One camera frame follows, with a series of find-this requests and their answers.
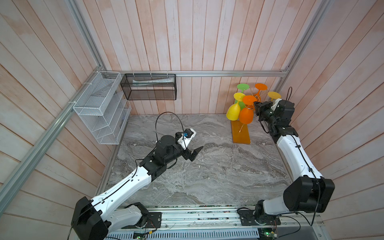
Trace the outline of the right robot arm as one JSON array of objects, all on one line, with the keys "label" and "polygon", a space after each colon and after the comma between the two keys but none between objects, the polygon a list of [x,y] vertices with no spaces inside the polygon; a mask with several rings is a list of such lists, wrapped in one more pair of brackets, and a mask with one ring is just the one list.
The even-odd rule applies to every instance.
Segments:
[{"label": "right robot arm", "polygon": [[316,169],[297,131],[290,125],[295,111],[294,103],[277,99],[274,102],[255,102],[254,106],[259,122],[267,124],[267,132],[287,161],[294,178],[282,196],[258,202],[254,212],[255,221],[265,225],[279,215],[295,212],[323,213],[335,190],[335,184]]}]

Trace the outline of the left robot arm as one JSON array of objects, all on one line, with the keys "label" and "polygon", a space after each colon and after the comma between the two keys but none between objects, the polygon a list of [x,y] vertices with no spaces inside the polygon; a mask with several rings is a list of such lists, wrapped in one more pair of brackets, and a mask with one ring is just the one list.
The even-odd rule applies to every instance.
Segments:
[{"label": "left robot arm", "polygon": [[194,161],[202,150],[202,147],[194,151],[188,149],[196,134],[193,129],[186,129],[175,136],[162,136],[145,158],[136,160],[137,167],[127,177],[90,200],[81,198],[71,221],[78,238],[103,240],[109,233],[124,227],[145,228],[149,225],[150,213],[141,203],[131,204],[123,210],[119,210],[119,206],[172,168],[178,158]]}]

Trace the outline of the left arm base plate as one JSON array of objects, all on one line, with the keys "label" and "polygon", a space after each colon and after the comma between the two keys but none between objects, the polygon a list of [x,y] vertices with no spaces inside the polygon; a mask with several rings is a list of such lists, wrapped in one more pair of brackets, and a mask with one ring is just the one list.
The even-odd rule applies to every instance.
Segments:
[{"label": "left arm base plate", "polygon": [[152,228],[158,229],[161,227],[162,213],[161,212],[149,212],[144,214],[136,225],[125,226],[123,229],[144,229]]}]

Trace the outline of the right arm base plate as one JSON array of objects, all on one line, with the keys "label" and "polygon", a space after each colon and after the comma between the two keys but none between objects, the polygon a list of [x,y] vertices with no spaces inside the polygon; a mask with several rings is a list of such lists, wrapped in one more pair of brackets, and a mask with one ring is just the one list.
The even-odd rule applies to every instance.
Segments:
[{"label": "right arm base plate", "polygon": [[261,214],[261,211],[258,210],[239,208],[237,209],[237,214],[240,217],[242,226],[281,225],[279,217]]}]

